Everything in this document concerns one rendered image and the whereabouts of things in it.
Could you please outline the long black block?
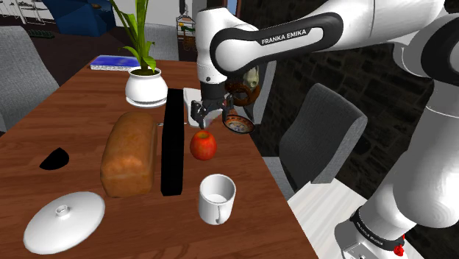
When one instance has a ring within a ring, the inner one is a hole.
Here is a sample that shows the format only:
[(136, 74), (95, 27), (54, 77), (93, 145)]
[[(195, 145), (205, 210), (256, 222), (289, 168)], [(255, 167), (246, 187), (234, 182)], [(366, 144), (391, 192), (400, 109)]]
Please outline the long black block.
[(163, 196), (176, 196), (182, 193), (183, 162), (183, 90), (169, 88), (162, 132), (160, 190)]

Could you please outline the brown bread loaf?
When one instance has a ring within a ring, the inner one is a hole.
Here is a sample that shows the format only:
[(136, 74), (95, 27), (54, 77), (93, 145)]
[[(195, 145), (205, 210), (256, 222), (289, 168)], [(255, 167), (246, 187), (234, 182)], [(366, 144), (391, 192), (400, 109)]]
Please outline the brown bread loaf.
[(114, 124), (102, 155), (100, 180), (106, 194), (147, 194), (154, 183), (157, 124), (145, 112), (128, 112)]

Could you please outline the blue book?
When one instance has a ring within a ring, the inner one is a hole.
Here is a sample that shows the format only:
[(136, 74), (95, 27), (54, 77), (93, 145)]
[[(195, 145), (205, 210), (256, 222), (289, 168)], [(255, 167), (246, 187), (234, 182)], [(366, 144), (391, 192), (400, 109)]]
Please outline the blue book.
[(92, 70), (102, 71), (128, 71), (140, 64), (135, 57), (116, 56), (116, 55), (99, 55), (90, 63)]

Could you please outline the red apple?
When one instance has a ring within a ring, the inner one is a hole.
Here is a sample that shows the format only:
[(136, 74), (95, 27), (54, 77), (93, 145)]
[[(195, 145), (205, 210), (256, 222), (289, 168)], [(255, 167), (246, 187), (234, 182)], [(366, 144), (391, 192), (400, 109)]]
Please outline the red apple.
[(205, 130), (199, 130), (191, 139), (191, 154), (198, 160), (210, 160), (217, 150), (214, 136)]

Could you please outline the pale skull figure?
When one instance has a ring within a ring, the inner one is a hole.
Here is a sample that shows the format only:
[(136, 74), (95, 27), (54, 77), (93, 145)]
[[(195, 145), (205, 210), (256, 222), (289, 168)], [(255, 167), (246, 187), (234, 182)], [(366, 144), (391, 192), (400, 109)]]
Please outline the pale skull figure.
[(253, 91), (259, 83), (259, 67), (255, 66), (243, 75), (243, 83)]

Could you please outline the light grey chair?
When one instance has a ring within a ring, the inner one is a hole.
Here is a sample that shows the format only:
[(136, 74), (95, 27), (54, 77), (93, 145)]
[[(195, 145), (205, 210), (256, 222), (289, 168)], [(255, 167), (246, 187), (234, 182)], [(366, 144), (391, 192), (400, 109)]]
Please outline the light grey chair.
[(149, 55), (156, 60), (179, 60), (177, 30), (174, 26), (145, 24), (145, 39), (154, 44)]
[(0, 26), (0, 132), (59, 88), (21, 26)]
[(260, 94), (252, 108), (254, 124), (260, 124), (268, 101), (271, 85), (274, 79), (277, 62), (271, 61), (260, 65)]

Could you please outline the black half-round thing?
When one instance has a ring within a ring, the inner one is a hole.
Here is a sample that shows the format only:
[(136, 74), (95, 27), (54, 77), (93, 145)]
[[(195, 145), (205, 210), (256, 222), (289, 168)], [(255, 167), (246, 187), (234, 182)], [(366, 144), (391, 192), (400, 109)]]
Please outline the black half-round thing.
[(62, 168), (63, 166), (66, 166), (69, 162), (69, 155), (68, 153), (62, 149), (62, 148), (57, 148), (54, 151), (52, 151), (46, 159), (43, 160), (43, 162), (39, 165), (41, 169), (44, 170), (57, 170), (59, 168)]

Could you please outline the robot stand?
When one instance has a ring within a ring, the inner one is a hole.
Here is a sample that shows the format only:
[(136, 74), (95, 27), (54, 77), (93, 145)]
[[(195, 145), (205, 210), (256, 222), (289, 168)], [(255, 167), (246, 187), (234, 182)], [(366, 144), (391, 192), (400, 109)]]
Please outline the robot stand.
[(400, 257), (367, 241), (349, 220), (367, 202), (339, 180), (309, 182), (288, 200), (319, 259), (424, 259), (408, 242)]

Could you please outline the brown pretzel-shaped thing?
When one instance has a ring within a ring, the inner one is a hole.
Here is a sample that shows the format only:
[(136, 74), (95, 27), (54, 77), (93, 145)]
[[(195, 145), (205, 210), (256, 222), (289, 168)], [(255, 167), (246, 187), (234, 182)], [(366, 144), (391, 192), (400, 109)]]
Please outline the brown pretzel-shaped thing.
[[(228, 93), (231, 93), (233, 96), (233, 103), (235, 106), (243, 107), (249, 104), (252, 104), (256, 101), (258, 96), (260, 95), (260, 86), (256, 85), (254, 88), (250, 88), (249, 86), (237, 82), (237, 83), (225, 83), (225, 90)], [(245, 96), (243, 98), (238, 98), (236, 96), (237, 93), (244, 93)]]

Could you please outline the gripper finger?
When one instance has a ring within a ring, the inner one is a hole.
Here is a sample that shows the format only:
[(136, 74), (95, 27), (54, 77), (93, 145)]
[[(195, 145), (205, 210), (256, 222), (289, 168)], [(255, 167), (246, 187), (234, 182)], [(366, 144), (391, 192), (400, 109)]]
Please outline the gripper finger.
[(202, 102), (191, 101), (191, 118), (199, 124), (201, 130), (204, 129), (204, 118), (207, 114), (208, 111)]
[(225, 96), (224, 101), (222, 102), (222, 105), (221, 105), (221, 109), (222, 109), (222, 121), (226, 121), (229, 112), (233, 109), (233, 95), (231, 93), (228, 93)]

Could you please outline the dark grey chair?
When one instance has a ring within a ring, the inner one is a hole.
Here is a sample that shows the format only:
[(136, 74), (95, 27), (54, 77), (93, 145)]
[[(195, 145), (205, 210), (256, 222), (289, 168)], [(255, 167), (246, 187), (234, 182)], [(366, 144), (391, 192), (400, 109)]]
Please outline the dark grey chair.
[(331, 183), (367, 122), (367, 116), (353, 103), (316, 83), (282, 136), (279, 155), (263, 158), (285, 199), (307, 183)]

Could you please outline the green plant in white pot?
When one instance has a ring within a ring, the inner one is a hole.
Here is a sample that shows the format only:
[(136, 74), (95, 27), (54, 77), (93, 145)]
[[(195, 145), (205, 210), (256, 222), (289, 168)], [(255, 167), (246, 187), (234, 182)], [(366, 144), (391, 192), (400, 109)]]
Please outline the green plant in white pot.
[(146, 12), (149, 0), (135, 0), (135, 14), (119, 10), (114, 0), (109, 0), (131, 40), (133, 47), (124, 46), (139, 62), (138, 67), (128, 70), (129, 79), (125, 94), (127, 101), (136, 107), (159, 107), (166, 103), (168, 87), (161, 77), (156, 60), (149, 55), (154, 44), (145, 40)]

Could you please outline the blue sofa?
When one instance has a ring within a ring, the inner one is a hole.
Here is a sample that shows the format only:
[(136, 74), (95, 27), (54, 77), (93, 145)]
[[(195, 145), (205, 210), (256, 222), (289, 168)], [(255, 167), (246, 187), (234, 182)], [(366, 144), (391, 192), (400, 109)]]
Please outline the blue sofa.
[(98, 37), (115, 26), (108, 0), (41, 0), (60, 34)]

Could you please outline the brown wooden table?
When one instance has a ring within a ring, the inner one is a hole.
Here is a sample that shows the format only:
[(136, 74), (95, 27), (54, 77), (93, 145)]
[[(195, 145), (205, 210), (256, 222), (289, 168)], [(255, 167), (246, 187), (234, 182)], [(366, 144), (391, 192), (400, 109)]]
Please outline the brown wooden table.
[[(163, 196), (155, 181), (146, 195), (106, 197), (101, 224), (81, 244), (56, 255), (29, 252), (24, 230), (44, 205), (75, 191), (104, 194), (104, 147), (114, 123), (132, 109), (128, 76), (84, 67), (0, 137), (0, 259), (318, 259), (252, 139), (218, 119), (209, 127), (215, 157), (184, 153), (179, 196)], [(41, 169), (59, 147), (68, 164)], [(218, 226), (198, 211), (199, 184), (209, 174), (225, 174), (237, 188), (231, 216)]]

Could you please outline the patterned round plate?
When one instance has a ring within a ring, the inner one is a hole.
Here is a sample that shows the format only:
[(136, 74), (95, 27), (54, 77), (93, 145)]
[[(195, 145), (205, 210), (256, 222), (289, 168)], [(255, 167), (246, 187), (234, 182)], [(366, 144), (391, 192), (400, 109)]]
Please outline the patterned round plate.
[(253, 122), (240, 115), (228, 114), (223, 123), (227, 129), (238, 134), (249, 134), (255, 130)]

